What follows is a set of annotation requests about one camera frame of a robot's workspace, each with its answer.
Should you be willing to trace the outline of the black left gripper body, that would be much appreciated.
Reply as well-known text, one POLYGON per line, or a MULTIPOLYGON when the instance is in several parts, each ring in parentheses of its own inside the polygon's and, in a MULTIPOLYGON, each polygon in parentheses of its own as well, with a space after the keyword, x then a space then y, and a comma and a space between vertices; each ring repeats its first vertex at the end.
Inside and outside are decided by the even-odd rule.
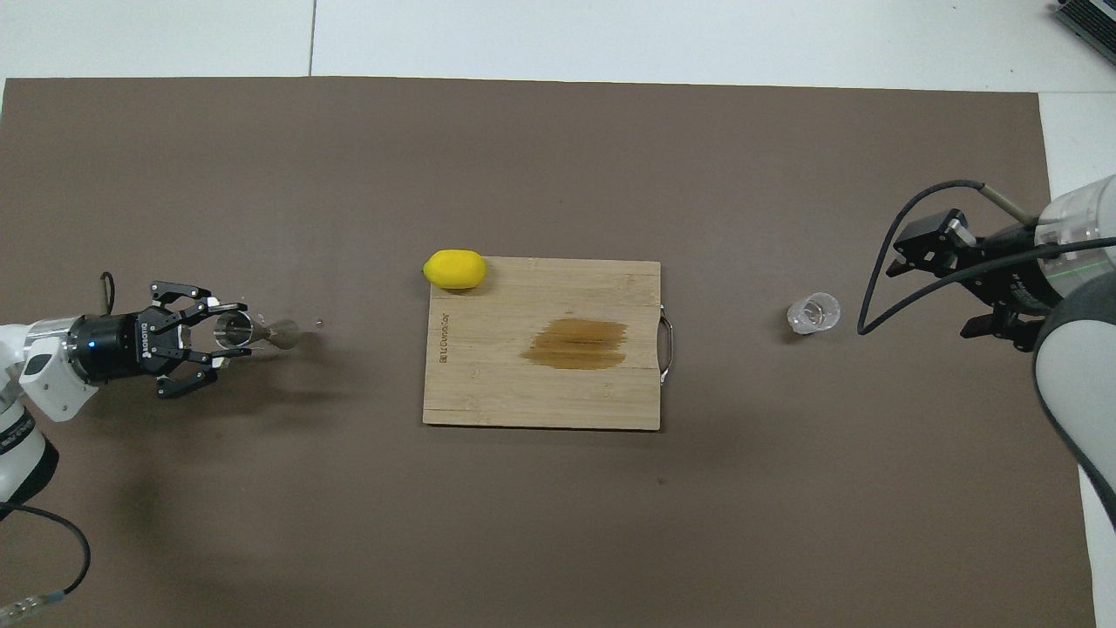
POLYGON ((170 375, 180 361, 163 354, 180 349, 180 315, 155 305, 121 315, 83 315, 68 331, 68 365, 80 380, 107 383, 170 375))

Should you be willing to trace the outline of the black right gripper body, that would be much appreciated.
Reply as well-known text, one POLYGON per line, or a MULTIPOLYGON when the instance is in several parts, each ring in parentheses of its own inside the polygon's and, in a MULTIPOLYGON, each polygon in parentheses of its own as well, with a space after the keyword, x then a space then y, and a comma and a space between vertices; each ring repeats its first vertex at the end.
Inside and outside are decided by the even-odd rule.
MULTIPOLYGON (((1006 228, 993 235, 977 238, 977 247, 969 247, 962 251, 962 265, 969 268, 1027 253, 1033 247, 1032 228, 1006 228)), ((1043 317, 1061 301, 1061 296, 1045 278, 1037 261, 1024 261, 999 270, 990 270, 983 276, 964 281, 962 286, 972 294, 977 294, 977 299, 985 305, 1004 305, 1010 311, 1029 317, 1043 317)))

